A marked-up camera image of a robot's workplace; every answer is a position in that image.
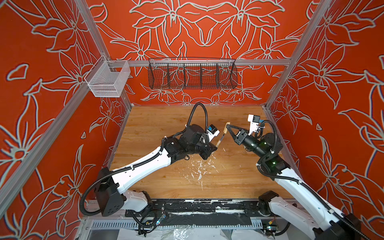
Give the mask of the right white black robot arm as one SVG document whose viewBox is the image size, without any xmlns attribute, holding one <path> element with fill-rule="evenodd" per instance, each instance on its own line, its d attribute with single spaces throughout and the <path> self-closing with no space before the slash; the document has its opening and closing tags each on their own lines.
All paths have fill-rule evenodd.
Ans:
<svg viewBox="0 0 384 240">
<path fill-rule="evenodd" d="M 258 171 L 287 190 L 304 208 L 300 210 L 277 193 L 268 191 L 259 197 L 261 215 L 277 215 L 311 240 L 368 239 L 361 230 L 360 220 L 353 214 L 343 214 L 326 201 L 280 157 L 283 145 L 271 121 L 251 121 L 248 130 L 234 125 L 227 125 L 226 128 L 236 144 L 259 157 Z"/>
</svg>

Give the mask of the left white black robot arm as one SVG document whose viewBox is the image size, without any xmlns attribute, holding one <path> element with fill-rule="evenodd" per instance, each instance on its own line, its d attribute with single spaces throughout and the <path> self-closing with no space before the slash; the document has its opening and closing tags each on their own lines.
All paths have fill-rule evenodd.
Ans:
<svg viewBox="0 0 384 240">
<path fill-rule="evenodd" d="M 208 111 L 204 104 L 193 106 L 185 128 L 170 137 L 164 137 L 161 144 L 148 155 L 122 168 L 100 170 L 97 180 L 84 192 L 79 202 L 79 210 L 84 216 L 101 214 L 108 217 L 117 211 L 131 210 L 141 212 L 150 205 L 151 198 L 145 191 L 135 192 L 130 188 L 148 175 L 168 167 L 180 160 L 189 160 L 198 155 L 207 160 L 217 147 L 212 140 L 219 135 L 214 125 L 205 121 L 204 127 L 192 124 L 197 107 Z"/>
</svg>

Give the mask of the beige pen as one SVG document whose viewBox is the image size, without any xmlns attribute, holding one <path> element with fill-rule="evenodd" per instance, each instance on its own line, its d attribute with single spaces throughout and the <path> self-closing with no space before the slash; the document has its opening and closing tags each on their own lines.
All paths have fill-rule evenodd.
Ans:
<svg viewBox="0 0 384 240">
<path fill-rule="evenodd" d="M 221 144 L 221 142 L 223 141 L 224 137 L 225 137 L 225 133 L 221 136 L 221 138 L 218 140 L 217 144 L 216 144 L 216 147 L 218 148 L 219 145 Z"/>
</svg>

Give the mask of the beige pen cap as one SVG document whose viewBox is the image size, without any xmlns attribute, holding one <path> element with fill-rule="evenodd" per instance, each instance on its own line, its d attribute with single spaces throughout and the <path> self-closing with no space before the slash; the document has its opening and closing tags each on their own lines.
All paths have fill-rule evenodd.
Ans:
<svg viewBox="0 0 384 240">
<path fill-rule="evenodd" d="M 223 131 L 224 135 L 227 134 L 228 132 L 228 125 L 230 125 L 231 123 L 230 122 L 227 122 L 226 125 L 225 125 L 225 129 Z"/>
</svg>

